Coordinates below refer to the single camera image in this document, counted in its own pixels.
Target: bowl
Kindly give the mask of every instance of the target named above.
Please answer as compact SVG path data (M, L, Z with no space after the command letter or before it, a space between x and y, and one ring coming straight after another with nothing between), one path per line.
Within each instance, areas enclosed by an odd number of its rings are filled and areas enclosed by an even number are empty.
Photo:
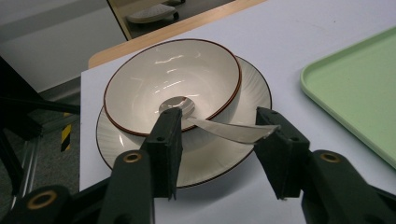
M253 64L241 58L238 58L238 62L242 70L241 94L230 123L251 125L256 121L257 106L272 108L271 92L265 75ZM188 135L194 135L199 130L193 129L182 134L183 153L177 177L178 188L197 186L226 174L244 161L253 150L252 145L238 144L220 137L201 145L186 141ZM100 155L112 169L117 156L140 148L145 137L121 131L110 122L102 109L97 120L96 140Z
M229 122L237 108L242 74L235 56L203 39L163 42L137 53L106 86L104 109L119 129L146 136L157 121L159 106L175 96L195 102L192 116ZM193 129L182 120L182 131Z

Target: white plate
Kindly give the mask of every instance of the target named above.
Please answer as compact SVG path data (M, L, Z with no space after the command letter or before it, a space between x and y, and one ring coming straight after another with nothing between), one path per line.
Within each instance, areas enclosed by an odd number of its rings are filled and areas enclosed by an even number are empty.
M262 74L250 63L237 58L242 69L242 90L239 105L230 123L255 124L257 106L271 108L269 87ZM144 137L117 129L102 109L96 127L99 151L111 168L122 152L139 149ZM190 187L205 183L233 169L252 151L253 146L216 137L205 146L183 147L177 186Z

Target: spoon bowl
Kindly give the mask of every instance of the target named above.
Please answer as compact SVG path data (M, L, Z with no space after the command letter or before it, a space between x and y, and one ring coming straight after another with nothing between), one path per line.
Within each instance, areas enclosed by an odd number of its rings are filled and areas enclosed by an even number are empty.
M279 125L234 125L191 117L195 109L195 103L185 96L172 97L164 101L159 107L159 112L162 113L173 107L179 107L183 115L182 118L199 128L219 137L242 144L254 145L280 128Z

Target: plate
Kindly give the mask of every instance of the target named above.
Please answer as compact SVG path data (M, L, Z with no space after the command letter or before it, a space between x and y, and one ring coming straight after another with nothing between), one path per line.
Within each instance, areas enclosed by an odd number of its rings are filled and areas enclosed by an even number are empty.
M237 59L242 70L242 90L230 123L255 124L257 106L272 108L271 92L260 71L244 59ZM118 155L139 149L144 139L117 129L102 109L96 126L96 140L102 158L110 168ZM204 146L183 148L177 178L179 188L199 185L227 173L251 153L253 146L215 137Z
M396 168L396 27L309 64L303 91Z

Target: wooden table edge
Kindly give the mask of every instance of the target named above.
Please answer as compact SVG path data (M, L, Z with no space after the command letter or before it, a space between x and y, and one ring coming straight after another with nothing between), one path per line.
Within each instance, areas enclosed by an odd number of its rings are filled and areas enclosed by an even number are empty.
M163 27L162 29L153 31L146 35L141 35L112 48L95 53L89 59L88 67L94 68L103 63L108 63L118 59L119 57L162 42L165 39L171 38L175 35L183 34L212 21L217 21L246 8L254 7L265 1L266 0L235 0L221 7L213 8L204 13L187 18L186 20L173 23L169 26Z

